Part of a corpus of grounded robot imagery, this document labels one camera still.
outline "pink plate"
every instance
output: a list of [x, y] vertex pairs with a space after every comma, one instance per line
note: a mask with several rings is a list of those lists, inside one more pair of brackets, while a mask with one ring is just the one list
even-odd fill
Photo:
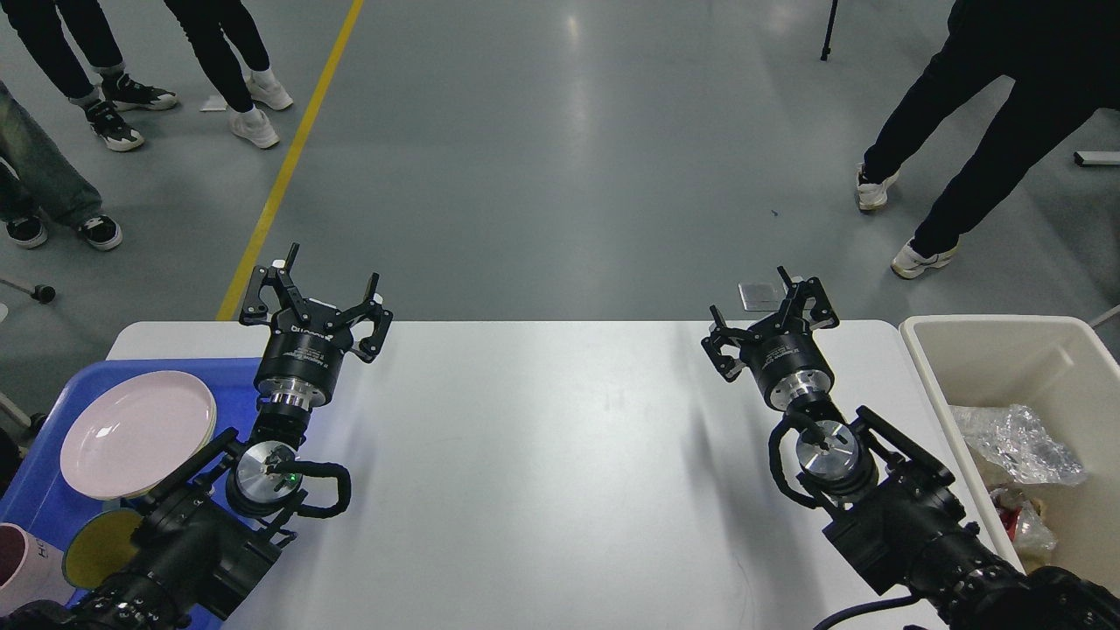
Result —
[[142, 494], [211, 438], [216, 419], [214, 395], [197, 377], [133, 377], [74, 420], [59, 455], [63, 478], [93, 499]]

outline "plastic wrap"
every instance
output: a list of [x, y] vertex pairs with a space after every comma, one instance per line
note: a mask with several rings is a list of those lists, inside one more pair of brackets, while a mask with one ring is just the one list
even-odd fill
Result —
[[1016, 483], [1076, 485], [1088, 479], [1085, 466], [1068, 447], [1051, 438], [1029, 407], [952, 409], [964, 442], [984, 460], [1007, 471]]

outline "white plastic bin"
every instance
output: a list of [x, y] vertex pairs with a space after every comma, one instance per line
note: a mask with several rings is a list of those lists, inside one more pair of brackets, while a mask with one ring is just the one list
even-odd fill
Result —
[[[949, 405], [1027, 405], [1085, 464], [1085, 483], [1032, 495], [1057, 536], [1053, 564], [1120, 593], [1120, 365], [1093, 330], [1029, 315], [911, 317], [900, 330], [978, 504], [987, 492]], [[993, 510], [980, 516], [1001, 529]], [[1000, 555], [1015, 554], [996, 538]]]

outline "blue tray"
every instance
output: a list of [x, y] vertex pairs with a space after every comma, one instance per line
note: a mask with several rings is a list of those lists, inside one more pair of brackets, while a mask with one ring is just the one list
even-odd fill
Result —
[[[198, 377], [217, 404], [215, 434], [234, 427], [244, 438], [256, 418], [253, 376], [260, 359], [160, 359], [102, 361], [85, 368], [66, 383], [43, 430], [35, 439], [11, 487], [0, 500], [0, 521], [15, 522], [59, 549], [66, 549], [104, 503], [73, 490], [58, 470], [63, 439], [77, 416], [99, 396], [132, 377], [158, 370], [178, 370]], [[225, 484], [216, 484], [214, 501], [225, 502]], [[75, 594], [75, 602], [82, 592]], [[216, 630], [222, 622], [195, 606], [189, 630]]]

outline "jeans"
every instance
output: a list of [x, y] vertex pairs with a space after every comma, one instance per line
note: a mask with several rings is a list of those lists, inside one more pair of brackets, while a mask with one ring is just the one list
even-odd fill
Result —
[[97, 0], [0, 0], [0, 7], [35, 63], [68, 99], [88, 96], [94, 87], [63, 35], [59, 13], [94, 71], [123, 72], [124, 59]]
[[[998, 0], [958, 1], [944, 47], [930, 59], [875, 145], [864, 154], [865, 177], [881, 182], [921, 148], [942, 120], [980, 90], [1002, 75], [1016, 78], [976, 152], [915, 230], [912, 247], [922, 256], [952, 249], [961, 234], [976, 228], [1032, 166], [1089, 120], [1098, 106], [1089, 90], [1058, 85], [1033, 72], [1029, 57], [1021, 53], [1025, 28], [997, 20], [996, 16], [1005, 15], [999, 4]], [[1009, 13], [1023, 15], [1014, 13], [1014, 8]]]
[[39, 205], [50, 219], [77, 228], [101, 214], [101, 195], [0, 82], [0, 220], [30, 216]]
[[270, 62], [256, 22], [241, 0], [164, 0], [164, 3], [179, 20], [198, 65], [225, 102], [239, 112], [253, 109], [241, 64], [225, 38], [237, 47], [250, 70], [269, 70]]

